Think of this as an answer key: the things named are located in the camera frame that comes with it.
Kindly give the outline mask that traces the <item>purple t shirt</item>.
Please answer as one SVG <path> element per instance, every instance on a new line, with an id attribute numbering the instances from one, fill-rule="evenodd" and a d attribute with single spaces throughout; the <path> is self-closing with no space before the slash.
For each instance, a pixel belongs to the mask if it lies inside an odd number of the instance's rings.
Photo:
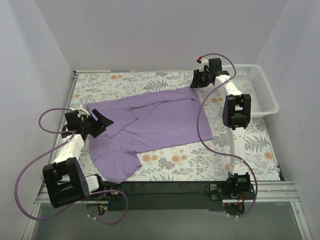
<path id="1" fill-rule="evenodd" d="M 97 109 L 114 121 L 104 133 L 89 139 L 95 167 L 106 181 L 120 184 L 142 166 L 138 153 L 199 142 L 200 107 L 196 91 L 188 86 L 88 103 L 89 112 Z M 199 129 L 204 141 L 213 139 L 204 110 Z"/>

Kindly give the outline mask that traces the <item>floral table mat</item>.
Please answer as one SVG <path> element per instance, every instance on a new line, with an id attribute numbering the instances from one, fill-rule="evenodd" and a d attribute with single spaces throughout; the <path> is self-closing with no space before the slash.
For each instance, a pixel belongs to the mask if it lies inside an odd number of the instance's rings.
<path id="1" fill-rule="evenodd" d="M 185 72 L 89 72 L 79 73 L 71 93 L 69 108 L 154 91 L 189 86 L 193 74 Z M 220 91 L 210 95 L 204 110 L 213 140 L 173 146 L 138 154 L 141 168 L 131 181 L 224 181 L 230 161 L 226 153 L 228 133 L 222 122 L 224 97 Z M 258 181 L 278 181 L 280 171 L 264 120 L 253 118 L 245 136 L 246 161 Z"/>

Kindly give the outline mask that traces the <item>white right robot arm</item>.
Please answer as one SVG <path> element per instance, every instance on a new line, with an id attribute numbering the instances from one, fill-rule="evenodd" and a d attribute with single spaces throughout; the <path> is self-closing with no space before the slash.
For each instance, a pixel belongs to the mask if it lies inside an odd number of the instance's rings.
<path id="1" fill-rule="evenodd" d="M 222 89 L 225 92 L 222 123 L 228 130 L 230 153 L 210 149 L 202 139 L 199 124 L 204 101 L 200 105 L 196 119 L 196 131 L 204 147 L 217 155 L 230 157 L 228 178 L 225 185 L 217 189 L 217 193 L 226 194 L 232 199 L 244 200 L 251 187 L 251 177 L 244 163 L 246 130 L 251 121 L 251 96 L 242 93 L 235 86 L 232 82 L 234 76 L 230 76 L 226 70 L 223 70 L 220 58 L 206 59 L 201 56 L 196 61 L 199 63 L 199 69 L 193 71 L 190 87 L 205 88 L 209 84 L 217 83 L 218 86 L 214 90 Z"/>

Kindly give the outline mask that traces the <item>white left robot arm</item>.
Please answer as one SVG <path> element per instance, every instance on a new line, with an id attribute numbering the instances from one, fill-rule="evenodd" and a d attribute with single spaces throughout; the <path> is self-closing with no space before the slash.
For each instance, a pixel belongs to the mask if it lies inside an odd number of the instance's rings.
<path id="1" fill-rule="evenodd" d="M 84 200 L 90 195 L 95 200 L 106 196 L 106 187 L 99 174 L 85 176 L 79 158 L 88 136 L 98 137 L 114 122 L 98 110 L 91 112 L 80 108 L 64 114 L 66 125 L 61 134 L 64 144 L 51 164 L 43 167 L 42 173 L 50 202 L 59 208 Z"/>

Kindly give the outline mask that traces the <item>white plastic basket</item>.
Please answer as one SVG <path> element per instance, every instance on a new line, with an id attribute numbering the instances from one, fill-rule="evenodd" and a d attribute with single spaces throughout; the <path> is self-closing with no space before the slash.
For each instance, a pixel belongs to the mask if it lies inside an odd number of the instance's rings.
<path id="1" fill-rule="evenodd" d="M 236 64 L 233 84 L 251 96 L 251 117 L 276 114 L 279 106 L 263 69 L 256 64 Z"/>

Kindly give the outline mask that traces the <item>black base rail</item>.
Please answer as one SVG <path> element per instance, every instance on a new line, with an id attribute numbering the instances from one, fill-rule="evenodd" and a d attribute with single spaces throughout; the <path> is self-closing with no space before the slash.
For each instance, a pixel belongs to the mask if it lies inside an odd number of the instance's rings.
<path id="1" fill-rule="evenodd" d="M 241 194 L 231 192 L 226 181 L 105 181 L 104 189 L 123 192 L 129 210 L 223 211 L 224 204 L 237 203 L 242 213 L 255 196 L 253 185 Z"/>

